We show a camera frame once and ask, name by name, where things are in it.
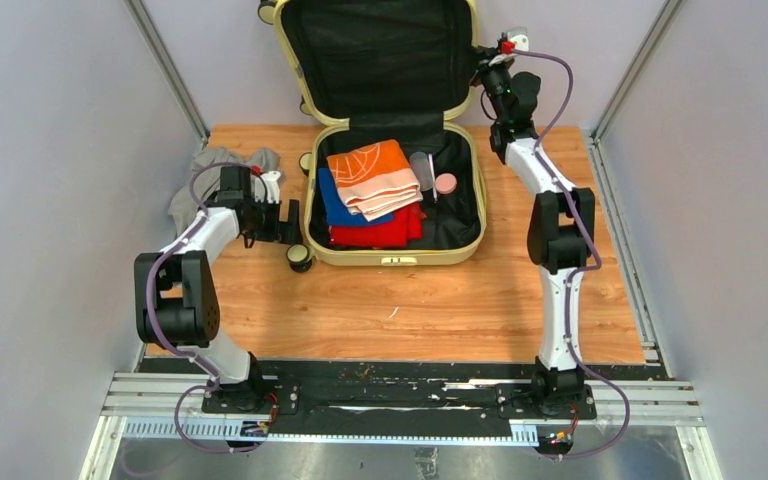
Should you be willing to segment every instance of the wooden floor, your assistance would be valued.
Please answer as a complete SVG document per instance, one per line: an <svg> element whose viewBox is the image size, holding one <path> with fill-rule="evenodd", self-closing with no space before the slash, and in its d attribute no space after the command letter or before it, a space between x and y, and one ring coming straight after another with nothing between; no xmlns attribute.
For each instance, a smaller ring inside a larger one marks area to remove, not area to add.
<svg viewBox="0 0 768 480"><path fill-rule="evenodd" d="M533 361L543 319L537 269L525 248L532 201L490 151L489 130L470 130L489 198L487 233L469 260L449 267L390 268L317 262L300 275L287 266L286 246L258 243L246 250L237 240L212 267L222 328L258 357ZM318 131L218 126L210 146L244 156L262 146L274 149L288 179L282 199L304 202L306 178L297 159L311 150ZM577 128L557 128L544 145L571 181L596 190ZM601 205L595 237L605 266L584 276L582 355L592 363L641 363L643 351Z"/></svg>

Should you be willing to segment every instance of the gray wall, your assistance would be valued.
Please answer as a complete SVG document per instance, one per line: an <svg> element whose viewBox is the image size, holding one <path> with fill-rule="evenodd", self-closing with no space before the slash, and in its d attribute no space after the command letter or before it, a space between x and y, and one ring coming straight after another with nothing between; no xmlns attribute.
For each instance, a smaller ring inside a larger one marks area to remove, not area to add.
<svg viewBox="0 0 768 480"><path fill-rule="evenodd" d="M0 478L76 478L196 139L121 1L0 1Z"/></svg>
<svg viewBox="0 0 768 480"><path fill-rule="evenodd" d="M565 58L577 88L561 122L592 128L649 30L663 0L476 0L482 43L515 26L529 30L532 49ZM312 123L299 110L299 88L270 26L256 15L257 2L146 0L205 121ZM543 77L537 122L555 114L566 89L561 67L519 60L519 69ZM486 124L477 103L460 120Z"/></svg>
<svg viewBox="0 0 768 480"><path fill-rule="evenodd" d="M688 1L605 145L725 478L768 478L768 2Z"/></svg>

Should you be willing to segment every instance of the orange towel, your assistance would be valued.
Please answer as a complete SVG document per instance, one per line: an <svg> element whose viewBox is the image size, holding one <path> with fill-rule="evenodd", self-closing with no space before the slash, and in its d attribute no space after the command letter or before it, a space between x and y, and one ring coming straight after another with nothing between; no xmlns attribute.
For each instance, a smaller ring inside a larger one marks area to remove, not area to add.
<svg viewBox="0 0 768 480"><path fill-rule="evenodd" d="M331 155L328 167L349 212L369 221L422 200L416 175L395 140Z"/></svg>

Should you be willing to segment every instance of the open suitcase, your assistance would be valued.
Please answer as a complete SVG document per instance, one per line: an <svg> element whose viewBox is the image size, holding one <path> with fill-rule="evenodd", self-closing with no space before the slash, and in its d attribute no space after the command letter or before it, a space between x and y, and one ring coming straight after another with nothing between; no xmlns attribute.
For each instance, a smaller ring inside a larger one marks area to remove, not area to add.
<svg viewBox="0 0 768 480"><path fill-rule="evenodd" d="M317 258L333 265L450 265L484 236L486 195L474 142L450 123L471 98L477 41L472 0L279 0L274 25L305 104L326 128L312 150L304 231ZM424 192L423 236L406 248L330 245L316 171L327 156L387 139L406 157L431 153L454 192Z"/></svg>

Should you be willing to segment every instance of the suitcase lid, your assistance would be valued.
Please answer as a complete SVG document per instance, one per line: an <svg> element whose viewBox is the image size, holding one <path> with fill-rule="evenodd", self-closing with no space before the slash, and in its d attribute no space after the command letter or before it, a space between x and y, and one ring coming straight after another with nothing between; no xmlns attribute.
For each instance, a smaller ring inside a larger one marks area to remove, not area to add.
<svg viewBox="0 0 768 480"><path fill-rule="evenodd" d="M443 112L472 95L473 0L278 0L275 31L313 116Z"/></svg>

